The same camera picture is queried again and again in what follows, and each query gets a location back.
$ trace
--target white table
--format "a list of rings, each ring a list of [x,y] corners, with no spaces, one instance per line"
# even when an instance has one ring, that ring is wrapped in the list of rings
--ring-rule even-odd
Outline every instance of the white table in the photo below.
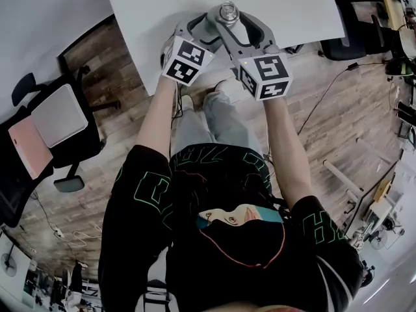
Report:
[[[110,0],[130,55],[149,95],[161,72],[163,43],[184,15],[226,0]],[[344,36],[334,0],[231,0],[267,24],[280,48]]]

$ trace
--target chair wheel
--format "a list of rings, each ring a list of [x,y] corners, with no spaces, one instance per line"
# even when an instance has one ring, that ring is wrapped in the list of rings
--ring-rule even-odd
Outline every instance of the chair wheel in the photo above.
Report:
[[[82,67],[80,67],[79,68],[79,71],[82,73],[82,74],[88,74],[89,72],[91,72],[91,69],[90,69],[90,66],[87,66],[87,65],[85,65],[85,66],[82,66]]]
[[[103,150],[105,145],[107,144],[107,140],[104,138],[103,140],[100,141],[100,144],[101,144],[101,150]]]

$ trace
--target black office chair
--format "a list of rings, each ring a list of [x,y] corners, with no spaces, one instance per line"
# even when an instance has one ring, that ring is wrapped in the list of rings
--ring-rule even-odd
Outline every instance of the black office chair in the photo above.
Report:
[[[36,179],[32,179],[17,153],[8,129],[30,112],[20,107],[17,113],[0,125],[1,169],[0,169],[0,222],[14,228],[19,223],[26,202],[33,190],[46,177],[53,173],[53,165],[49,163]]]
[[[358,21],[351,2],[383,0],[335,0],[345,32],[344,38],[321,41],[323,55],[331,60],[351,60],[391,50],[394,31],[381,27],[376,16],[372,22]]]
[[[96,107],[89,106],[81,86],[83,74],[87,74],[89,71],[88,66],[83,66],[78,71],[77,80],[75,80],[72,74],[66,73],[49,84],[36,84],[33,74],[30,73],[23,77],[12,94],[13,104],[16,106],[28,93],[39,91],[27,105],[27,109],[31,113],[61,86],[65,84],[71,86],[79,106],[88,120],[88,125],[82,131],[50,148],[53,155],[52,163],[54,168],[63,168],[71,165],[67,177],[54,181],[56,188],[61,192],[75,192],[84,187],[85,184],[82,178],[79,175],[75,175],[79,163],[98,155],[105,145],[105,142],[99,138],[96,121],[92,113],[109,107],[114,107],[115,109],[121,107],[120,101],[113,101]]]

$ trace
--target jeans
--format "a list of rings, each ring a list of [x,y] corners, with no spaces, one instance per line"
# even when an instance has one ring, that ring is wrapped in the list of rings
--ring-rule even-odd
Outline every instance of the jeans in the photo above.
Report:
[[[185,109],[182,117],[178,118],[174,153],[193,144],[221,143],[250,148],[260,155],[263,154],[253,130],[244,123],[225,93],[216,91],[207,94],[203,111],[209,131],[192,109]]]

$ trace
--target desk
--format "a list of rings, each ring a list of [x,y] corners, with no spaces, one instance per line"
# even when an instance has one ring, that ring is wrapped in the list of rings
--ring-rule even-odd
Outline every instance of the desk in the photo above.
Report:
[[[399,30],[404,24],[404,11],[402,4],[397,0],[383,0],[387,15],[389,16],[389,27],[393,30]],[[403,27],[400,29],[400,41],[402,42],[403,51],[411,58],[416,58],[416,35],[413,30]]]
[[[226,0],[110,0],[131,58],[153,95],[163,43],[187,14],[208,12]],[[280,48],[344,36],[334,0],[231,0],[267,24]]]

